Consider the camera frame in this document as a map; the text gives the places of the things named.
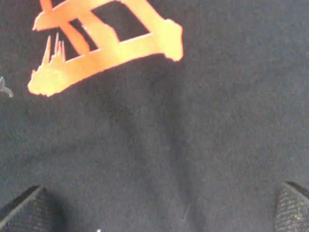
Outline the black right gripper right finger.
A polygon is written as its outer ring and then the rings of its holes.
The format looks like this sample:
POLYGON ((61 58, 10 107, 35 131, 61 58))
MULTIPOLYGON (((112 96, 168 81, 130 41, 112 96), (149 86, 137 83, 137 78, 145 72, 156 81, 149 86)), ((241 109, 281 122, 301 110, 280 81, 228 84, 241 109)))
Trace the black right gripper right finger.
POLYGON ((307 232, 309 230, 309 190, 286 181, 279 191, 274 222, 277 232, 307 232))

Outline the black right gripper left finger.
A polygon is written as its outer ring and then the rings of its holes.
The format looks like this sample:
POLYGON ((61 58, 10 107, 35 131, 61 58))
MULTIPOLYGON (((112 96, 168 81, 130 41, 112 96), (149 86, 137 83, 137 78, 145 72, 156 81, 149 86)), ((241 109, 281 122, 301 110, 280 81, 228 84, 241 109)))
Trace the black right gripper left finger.
POLYGON ((0 208, 2 232, 54 232, 55 213, 46 188, 32 186, 0 208))

